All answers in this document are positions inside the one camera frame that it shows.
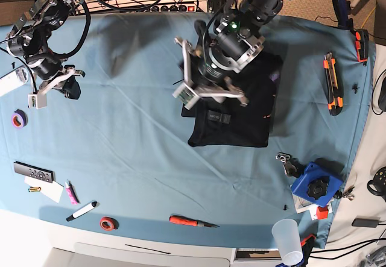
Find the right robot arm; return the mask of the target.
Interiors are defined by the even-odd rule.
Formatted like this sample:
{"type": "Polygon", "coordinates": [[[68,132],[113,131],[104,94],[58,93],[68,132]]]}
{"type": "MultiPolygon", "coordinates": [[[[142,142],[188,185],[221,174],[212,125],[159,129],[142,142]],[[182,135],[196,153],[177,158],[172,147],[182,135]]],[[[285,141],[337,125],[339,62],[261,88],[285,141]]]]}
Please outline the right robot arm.
{"type": "Polygon", "coordinates": [[[78,99],[81,89],[76,76],[84,76],[83,71],[75,70],[73,65],[62,65],[73,57],[83,46],[91,24],[90,11],[84,0],[37,0],[34,5],[15,22],[7,34],[7,52],[23,58],[27,71],[31,74],[33,94],[38,94],[36,77],[42,86],[52,85],[52,88],[62,93],[67,99],[78,99]],[[59,29],[70,14],[82,6],[86,22],[80,40],[76,47],[67,53],[56,53],[48,46],[48,39],[53,31],[59,29]]]}

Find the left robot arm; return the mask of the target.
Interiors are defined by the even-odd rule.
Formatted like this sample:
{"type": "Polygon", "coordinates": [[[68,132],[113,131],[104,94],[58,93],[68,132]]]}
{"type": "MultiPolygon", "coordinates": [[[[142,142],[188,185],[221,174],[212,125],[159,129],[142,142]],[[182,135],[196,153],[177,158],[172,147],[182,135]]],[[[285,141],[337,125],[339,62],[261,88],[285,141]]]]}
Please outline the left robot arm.
{"type": "Polygon", "coordinates": [[[283,0],[226,0],[198,35],[199,73],[216,84],[240,73],[263,50],[259,31],[282,7],[283,0]]]}

